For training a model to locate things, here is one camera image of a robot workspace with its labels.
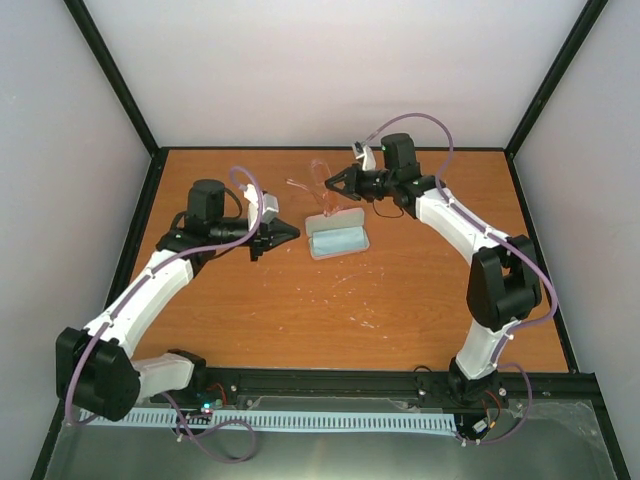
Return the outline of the orange transparent sunglasses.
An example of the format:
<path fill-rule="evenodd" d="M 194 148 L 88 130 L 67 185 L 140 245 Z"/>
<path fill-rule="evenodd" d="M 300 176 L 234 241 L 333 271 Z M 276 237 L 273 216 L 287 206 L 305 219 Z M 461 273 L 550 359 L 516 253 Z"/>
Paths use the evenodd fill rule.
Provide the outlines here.
<path fill-rule="evenodd" d="M 331 170 L 328 163 L 320 158 L 313 159 L 310 162 L 311 181 L 302 183 L 292 178 L 286 178 L 285 184 L 303 190 L 310 194 L 325 217 L 330 217 L 343 209 L 338 196 L 335 192 L 329 190 L 325 181 L 331 177 Z"/>

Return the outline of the pink glasses case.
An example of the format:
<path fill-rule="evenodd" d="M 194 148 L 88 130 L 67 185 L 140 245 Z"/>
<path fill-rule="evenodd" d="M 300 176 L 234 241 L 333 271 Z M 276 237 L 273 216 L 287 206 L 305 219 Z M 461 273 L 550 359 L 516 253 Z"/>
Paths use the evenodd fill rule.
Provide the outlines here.
<path fill-rule="evenodd" d="M 368 250 L 370 241 L 364 223 L 365 212 L 360 207 L 341 210 L 330 216 L 318 214 L 307 217 L 305 233 L 311 258 L 324 260 Z"/>

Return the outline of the light blue cleaning cloth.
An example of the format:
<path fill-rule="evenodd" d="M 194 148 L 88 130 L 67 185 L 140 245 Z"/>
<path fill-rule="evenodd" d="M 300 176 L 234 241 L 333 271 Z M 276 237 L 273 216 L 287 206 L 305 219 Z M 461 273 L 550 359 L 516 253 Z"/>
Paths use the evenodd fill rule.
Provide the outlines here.
<path fill-rule="evenodd" d="M 326 256 L 360 250 L 367 245 L 362 227 L 348 227 L 314 233 L 311 251 L 316 256 Z"/>

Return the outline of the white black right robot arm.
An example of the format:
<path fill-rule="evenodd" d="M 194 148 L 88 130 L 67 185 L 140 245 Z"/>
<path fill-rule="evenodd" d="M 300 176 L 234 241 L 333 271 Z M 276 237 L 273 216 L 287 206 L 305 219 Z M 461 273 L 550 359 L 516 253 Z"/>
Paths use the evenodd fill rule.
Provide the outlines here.
<path fill-rule="evenodd" d="M 371 148 L 355 143 L 355 163 L 328 178 L 325 186 L 351 200 L 391 198 L 468 263 L 466 302 L 472 321 L 463 347 L 450 362 L 448 390 L 454 403 L 470 405 L 494 383 L 506 343 L 541 302 L 533 244 L 524 235 L 493 230 L 441 180 L 423 174 L 408 134 L 383 137 L 381 149 L 384 166 L 377 168 Z"/>

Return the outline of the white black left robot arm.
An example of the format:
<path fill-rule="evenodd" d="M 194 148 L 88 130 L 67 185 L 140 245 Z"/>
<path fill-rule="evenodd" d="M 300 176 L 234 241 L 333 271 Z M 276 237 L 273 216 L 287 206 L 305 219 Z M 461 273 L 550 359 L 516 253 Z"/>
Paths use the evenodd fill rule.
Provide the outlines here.
<path fill-rule="evenodd" d="M 225 214 L 230 190 L 218 180 L 194 182 L 187 206 L 156 244 L 149 261 L 131 284 L 82 329 L 65 328 L 55 344 L 56 392 L 66 420 L 80 423 L 76 409 L 92 418 L 123 419 L 134 406 L 175 392 L 186 402 L 208 390 L 205 360 L 181 349 L 151 359 L 133 360 L 137 345 L 170 300 L 203 267 L 237 247 L 251 260 L 299 237 L 279 219 L 275 196 L 253 184 L 241 186 L 248 208 Z"/>

